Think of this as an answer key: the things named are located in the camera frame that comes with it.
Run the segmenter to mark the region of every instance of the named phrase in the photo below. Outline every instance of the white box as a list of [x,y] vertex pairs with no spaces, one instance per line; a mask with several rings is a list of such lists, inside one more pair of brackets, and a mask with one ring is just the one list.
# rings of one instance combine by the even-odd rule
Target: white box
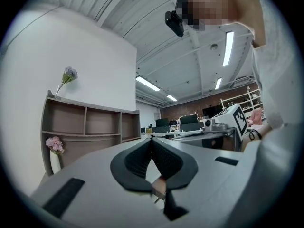
[[228,127],[235,127],[237,129],[240,140],[243,140],[243,137],[248,128],[248,123],[239,104],[235,104],[225,109],[224,111],[214,116],[213,119],[216,124],[224,123]]

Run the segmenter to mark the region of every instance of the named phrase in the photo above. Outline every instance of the computer monitor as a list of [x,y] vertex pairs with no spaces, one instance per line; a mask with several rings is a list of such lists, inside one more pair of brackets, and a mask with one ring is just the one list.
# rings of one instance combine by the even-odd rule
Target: computer monitor
[[156,122],[156,127],[169,126],[169,120],[167,118],[158,119],[155,122]]
[[222,106],[216,105],[203,109],[203,115],[208,116],[208,118],[212,118],[222,111],[223,111]]
[[196,114],[189,116],[182,116],[180,118],[180,124],[193,124],[198,122],[198,117]]

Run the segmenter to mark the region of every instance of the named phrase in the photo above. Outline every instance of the purple flower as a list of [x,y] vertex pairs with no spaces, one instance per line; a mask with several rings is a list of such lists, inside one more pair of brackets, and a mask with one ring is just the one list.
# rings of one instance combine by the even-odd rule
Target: purple flower
[[48,147],[51,147],[53,144],[54,144],[54,141],[53,141],[52,138],[49,138],[49,139],[46,140],[46,145],[47,145]]
[[62,76],[62,83],[67,84],[75,79],[78,79],[77,71],[70,66],[66,67]]

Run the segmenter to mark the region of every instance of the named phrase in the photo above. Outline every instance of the cable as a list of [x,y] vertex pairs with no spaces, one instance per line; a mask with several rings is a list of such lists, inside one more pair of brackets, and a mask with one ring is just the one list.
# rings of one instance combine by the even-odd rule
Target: cable
[[255,139],[255,136],[254,136],[253,132],[256,132],[257,135],[258,135],[258,137],[259,137],[259,139],[262,139],[262,135],[261,135],[257,130],[255,130],[255,129],[248,129],[248,130],[246,131],[246,133],[249,133],[249,138],[250,138],[250,140],[254,140],[254,139]]

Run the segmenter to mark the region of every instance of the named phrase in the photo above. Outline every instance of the ceiling light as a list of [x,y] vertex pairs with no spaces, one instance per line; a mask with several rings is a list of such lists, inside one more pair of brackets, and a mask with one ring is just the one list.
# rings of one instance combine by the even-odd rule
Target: ceiling light
[[233,31],[226,33],[226,49],[225,49],[225,57],[224,57],[223,66],[227,66],[229,64],[231,51],[232,51],[232,45],[233,45],[233,36],[234,36]]
[[142,77],[138,76],[136,77],[136,80],[138,82],[141,82],[142,84],[144,84],[145,86],[148,86],[149,88],[155,90],[155,91],[160,91],[160,89],[156,86],[154,86],[153,84],[151,84],[150,82],[148,82],[147,80],[143,79]]
[[171,99],[172,101],[177,101],[177,99],[175,99],[173,96],[171,96],[171,95],[167,95],[167,97],[169,98],[169,99]]
[[219,88],[221,82],[222,82],[222,78],[219,78],[217,81],[217,86],[215,86],[215,89]]

